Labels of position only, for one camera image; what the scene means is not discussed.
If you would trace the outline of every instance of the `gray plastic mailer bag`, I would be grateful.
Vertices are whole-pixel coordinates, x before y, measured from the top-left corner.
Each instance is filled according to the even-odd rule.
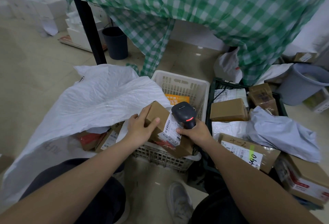
[[[319,163],[316,133],[289,117],[272,116],[257,106],[250,114],[246,135],[252,141],[273,147],[309,162]]]

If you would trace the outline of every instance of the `left hand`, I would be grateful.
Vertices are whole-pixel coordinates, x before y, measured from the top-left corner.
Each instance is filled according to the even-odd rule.
[[[142,109],[141,113],[134,114],[128,119],[128,133],[125,139],[130,139],[136,147],[142,146],[150,138],[151,133],[159,124],[160,118],[155,118],[149,126],[144,127],[145,118],[151,108],[151,105]]]

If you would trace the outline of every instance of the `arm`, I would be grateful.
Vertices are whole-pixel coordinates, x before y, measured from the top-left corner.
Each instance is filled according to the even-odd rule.
[[[193,129],[177,132],[187,135],[210,155],[249,223],[321,223],[269,176],[216,142],[200,120]]]
[[[13,205],[0,215],[0,223],[71,224],[76,221],[120,164],[150,138],[160,119],[144,128],[149,109],[147,106],[139,116],[131,116],[128,133],[120,142]]]

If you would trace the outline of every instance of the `black trash can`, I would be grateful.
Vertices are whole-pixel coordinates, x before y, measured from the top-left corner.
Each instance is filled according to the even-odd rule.
[[[122,60],[128,56],[127,36],[119,27],[104,28],[102,34],[111,59]]]

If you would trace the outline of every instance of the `forearm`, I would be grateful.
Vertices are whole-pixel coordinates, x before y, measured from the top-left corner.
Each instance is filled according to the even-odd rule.
[[[220,143],[203,147],[222,174],[241,213],[250,223],[321,223],[280,185]]]
[[[1,223],[73,223],[136,148],[123,139],[16,203]]]

